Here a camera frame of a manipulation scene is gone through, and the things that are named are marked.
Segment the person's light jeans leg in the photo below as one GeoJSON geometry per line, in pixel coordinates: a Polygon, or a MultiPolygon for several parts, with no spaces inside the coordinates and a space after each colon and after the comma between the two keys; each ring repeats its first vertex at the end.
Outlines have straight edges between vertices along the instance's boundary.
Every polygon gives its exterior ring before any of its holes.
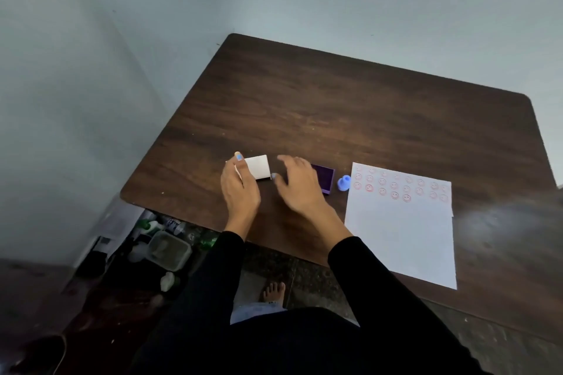
{"type": "Polygon", "coordinates": [[[284,311],[286,311],[286,309],[277,301],[251,302],[234,308],[231,313],[230,324],[233,325],[257,316],[276,314],[284,311]]]}

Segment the clear bottle with label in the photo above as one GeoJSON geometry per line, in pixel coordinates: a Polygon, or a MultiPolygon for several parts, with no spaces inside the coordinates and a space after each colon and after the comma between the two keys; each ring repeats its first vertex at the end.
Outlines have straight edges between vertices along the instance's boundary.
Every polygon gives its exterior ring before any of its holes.
{"type": "Polygon", "coordinates": [[[187,223],[172,217],[164,217],[165,230],[174,236],[184,235],[187,228],[187,223]]]}

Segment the person's right hand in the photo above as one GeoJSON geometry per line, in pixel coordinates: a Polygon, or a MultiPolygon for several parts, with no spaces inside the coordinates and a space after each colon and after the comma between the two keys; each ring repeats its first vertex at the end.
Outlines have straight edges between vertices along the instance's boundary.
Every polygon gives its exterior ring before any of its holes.
{"type": "Polygon", "coordinates": [[[277,159],[285,165],[288,183],[288,189],[277,189],[278,194],[290,209],[311,222],[338,218],[324,198],[316,171],[308,160],[289,155],[278,155],[277,159]]]}

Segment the white ink pad lid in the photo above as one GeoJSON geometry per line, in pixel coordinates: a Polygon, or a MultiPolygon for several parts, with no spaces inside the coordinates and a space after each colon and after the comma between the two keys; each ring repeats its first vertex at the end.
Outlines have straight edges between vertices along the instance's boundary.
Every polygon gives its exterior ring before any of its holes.
{"type": "Polygon", "coordinates": [[[229,173],[236,173],[236,176],[239,178],[239,182],[242,184],[244,183],[243,175],[239,172],[236,166],[236,162],[239,160],[245,161],[250,175],[252,175],[256,181],[271,179],[269,162],[266,155],[244,158],[239,152],[235,152],[232,158],[225,162],[225,168],[227,170],[223,171],[221,181],[223,181],[224,178],[231,178],[231,174],[229,173]]]}

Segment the person's left forearm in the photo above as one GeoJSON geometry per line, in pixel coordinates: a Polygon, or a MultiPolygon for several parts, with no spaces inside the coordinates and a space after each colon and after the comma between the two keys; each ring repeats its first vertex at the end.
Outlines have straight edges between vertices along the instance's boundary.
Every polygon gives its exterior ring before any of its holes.
{"type": "Polygon", "coordinates": [[[229,221],[187,286],[138,350],[127,375],[204,375],[219,369],[252,221],[229,221]]]}

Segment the person's left hand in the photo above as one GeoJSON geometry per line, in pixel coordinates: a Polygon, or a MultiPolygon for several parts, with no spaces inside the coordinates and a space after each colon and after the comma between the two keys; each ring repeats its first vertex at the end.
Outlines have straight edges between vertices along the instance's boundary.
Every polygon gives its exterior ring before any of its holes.
{"type": "MultiPolygon", "coordinates": [[[[239,160],[236,162],[236,166],[247,167],[247,164],[245,161],[239,160]]],[[[256,218],[261,203],[261,195],[254,178],[253,189],[244,190],[236,173],[229,174],[231,174],[231,178],[224,178],[223,181],[220,181],[222,195],[228,209],[225,230],[233,232],[245,240],[256,218]]]]}

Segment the green and white bottle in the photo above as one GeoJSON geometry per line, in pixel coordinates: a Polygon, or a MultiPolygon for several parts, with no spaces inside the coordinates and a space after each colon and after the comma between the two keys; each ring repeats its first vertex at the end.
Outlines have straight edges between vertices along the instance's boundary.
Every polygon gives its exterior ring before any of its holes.
{"type": "Polygon", "coordinates": [[[133,230],[134,233],[137,235],[146,235],[152,236],[158,231],[165,230],[165,227],[160,224],[156,219],[149,220],[149,219],[141,219],[135,225],[135,229],[133,230]]]}

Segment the person's right forearm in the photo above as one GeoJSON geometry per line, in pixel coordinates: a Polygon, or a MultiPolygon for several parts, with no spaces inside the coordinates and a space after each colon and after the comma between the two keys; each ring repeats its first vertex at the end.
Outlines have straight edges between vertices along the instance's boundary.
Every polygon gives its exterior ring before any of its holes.
{"type": "Polygon", "coordinates": [[[376,368],[403,375],[490,375],[468,348],[344,226],[326,202],[303,210],[360,325],[376,368]]]}

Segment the purple ink pad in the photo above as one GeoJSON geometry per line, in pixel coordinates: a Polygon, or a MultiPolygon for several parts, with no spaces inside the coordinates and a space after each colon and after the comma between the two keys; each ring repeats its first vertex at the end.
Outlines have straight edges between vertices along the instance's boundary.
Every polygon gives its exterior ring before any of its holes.
{"type": "Polygon", "coordinates": [[[335,170],[326,166],[311,164],[316,171],[320,189],[324,195],[329,195],[332,190],[335,170]]]}

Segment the person's black shirt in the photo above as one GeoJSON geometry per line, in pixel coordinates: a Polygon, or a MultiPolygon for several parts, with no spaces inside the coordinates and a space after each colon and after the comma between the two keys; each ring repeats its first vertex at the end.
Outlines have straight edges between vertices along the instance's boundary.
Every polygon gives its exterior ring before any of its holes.
{"type": "Polygon", "coordinates": [[[362,330],[325,308],[260,312],[239,318],[217,344],[228,375],[375,375],[362,330]]]}

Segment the white paper with red stamps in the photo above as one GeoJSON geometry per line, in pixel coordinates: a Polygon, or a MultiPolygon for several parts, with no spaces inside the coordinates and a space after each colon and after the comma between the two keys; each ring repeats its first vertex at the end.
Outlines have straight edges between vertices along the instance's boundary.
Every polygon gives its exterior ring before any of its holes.
{"type": "Polygon", "coordinates": [[[389,271],[457,289],[452,183],[353,162],[345,226],[389,271]]]}

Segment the clear plastic container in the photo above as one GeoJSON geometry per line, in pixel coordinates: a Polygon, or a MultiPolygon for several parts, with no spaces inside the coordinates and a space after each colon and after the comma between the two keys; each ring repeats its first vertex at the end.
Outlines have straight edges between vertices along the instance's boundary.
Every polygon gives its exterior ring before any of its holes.
{"type": "Polygon", "coordinates": [[[158,231],[147,244],[145,258],[167,272],[178,272],[192,253],[192,246],[187,242],[165,231],[158,231]]]}

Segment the person's bare foot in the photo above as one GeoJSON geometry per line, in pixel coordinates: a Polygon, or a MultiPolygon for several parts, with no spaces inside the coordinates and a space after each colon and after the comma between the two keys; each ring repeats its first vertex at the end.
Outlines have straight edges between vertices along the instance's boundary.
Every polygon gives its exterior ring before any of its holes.
{"type": "Polygon", "coordinates": [[[286,285],[284,282],[272,282],[268,284],[263,293],[262,300],[267,304],[283,307],[286,285]]]}

